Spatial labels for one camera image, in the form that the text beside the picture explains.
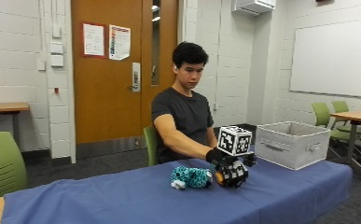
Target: black and white cube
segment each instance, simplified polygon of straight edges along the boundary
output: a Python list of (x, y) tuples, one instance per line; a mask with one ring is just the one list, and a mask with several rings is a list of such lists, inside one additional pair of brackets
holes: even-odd
[(219, 128), (218, 149), (231, 156), (242, 156), (250, 150), (253, 133), (238, 126)]

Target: white plastic bin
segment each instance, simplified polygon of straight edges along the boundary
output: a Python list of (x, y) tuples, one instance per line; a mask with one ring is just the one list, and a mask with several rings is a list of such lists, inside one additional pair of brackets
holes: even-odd
[(257, 126), (255, 153), (292, 170), (326, 160), (331, 130), (294, 121)]

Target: chair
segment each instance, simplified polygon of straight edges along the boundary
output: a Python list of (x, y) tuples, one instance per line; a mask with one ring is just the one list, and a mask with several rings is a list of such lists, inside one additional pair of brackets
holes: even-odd
[(27, 167), (15, 140), (8, 132), (0, 133), (0, 197), (28, 185)]
[(144, 137), (146, 142), (146, 150), (148, 150), (148, 165), (153, 166), (158, 164), (157, 159), (157, 131), (153, 126), (148, 126), (144, 128)]
[[(326, 128), (328, 128), (330, 121), (331, 121), (331, 112), (330, 112), (330, 108), (327, 104), (312, 103), (312, 107), (314, 107), (315, 118), (316, 118), (315, 126), (324, 126)], [(346, 149), (347, 147), (343, 146), (343, 143), (348, 143), (350, 138), (351, 138), (351, 133), (344, 133), (344, 132), (340, 132), (339, 130), (331, 130), (331, 139), (336, 141), (339, 145)], [(340, 157), (331, 147), (330, 147), (330, 150), (338, 157)]]
[[(342, 112), (350, 112), (350, 107), (346, 103), (346, 101), (334, 101), (334, 112), (342, 113)], [(343, 122), (343, 126), (336, 127), (336, 123)], [(347, 119), (335, 118), (332, 129), (336, 128), (340, 132), (350, 133), (352, 131), (352, 126), (346, 126), (348, 123)], [(356, 133), (361, 135), (361, 128), (356, 128)]]

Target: table leg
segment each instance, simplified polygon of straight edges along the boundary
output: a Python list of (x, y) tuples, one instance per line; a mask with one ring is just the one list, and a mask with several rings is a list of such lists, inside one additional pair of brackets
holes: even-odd
[(355, 147), (355, 139), (356, 139), (356, 126), (360, 125), (360, 121), (352, 120), (352, 131), (351, 131), (351, 140), (350, 140), (350, 148), (347, 152), (347, 164), (355, 169), (355, 171), (361, 174), (361, 164), (352, 158), (354, 147)]
[(13, 112), (12, 115), (12, 125), (13, 125), (13, 138), (20, 148), (20, 127), (19, 127), (19, 114), (20, 112)]

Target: orange door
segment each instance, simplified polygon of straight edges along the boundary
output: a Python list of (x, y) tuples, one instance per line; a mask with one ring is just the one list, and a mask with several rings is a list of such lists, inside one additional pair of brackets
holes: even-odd
[[(161, 48), (161, 64), (165, 65), (161, 69), (160, 86), (150, 85), (152, 6), (152, 0), (72, 1), (77, 144), (141, 136), (142, 127), (150, 124), (152, 99), (172, 85), (174, 77), (170, 70), (170, 52), (177, 46), (178, 1), (162, 1), (162, 23), (166, 24), (161, 27), (161, 45), (166, 46)], [(84, 57), (84, 22), (104, 24), (106, 37), (109, 25), (130, 28), (128, 58), (116, 61), (108, 58)], [(129, 88), (133, 84), (133, 63), (142, 65), (141, 91), (137, 92)]]

